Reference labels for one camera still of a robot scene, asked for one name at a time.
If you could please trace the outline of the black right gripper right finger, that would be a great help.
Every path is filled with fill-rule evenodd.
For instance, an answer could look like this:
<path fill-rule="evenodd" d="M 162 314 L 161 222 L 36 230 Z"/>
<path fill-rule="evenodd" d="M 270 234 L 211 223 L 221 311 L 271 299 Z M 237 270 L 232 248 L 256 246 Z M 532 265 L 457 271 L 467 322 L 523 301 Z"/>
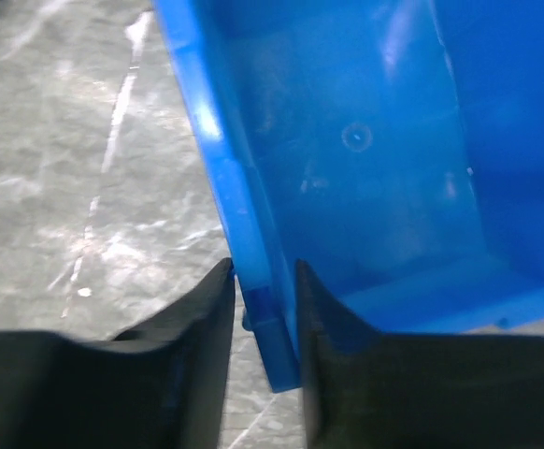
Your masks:
<path fill-rule="evenodd" d="M 307 447 L 544 448 L 544 336 L 383 332 L 295 274 Z"/>

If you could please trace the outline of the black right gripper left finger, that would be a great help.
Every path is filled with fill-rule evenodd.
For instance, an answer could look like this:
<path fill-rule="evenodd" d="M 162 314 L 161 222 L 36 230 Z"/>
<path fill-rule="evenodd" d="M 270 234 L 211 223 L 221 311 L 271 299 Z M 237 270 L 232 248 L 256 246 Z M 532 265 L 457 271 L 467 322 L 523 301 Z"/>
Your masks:
<path fill-rule="evenodd" d="M 215 448 L 234 267 L 109 340 L 0 330 L 0 448 Z"/>

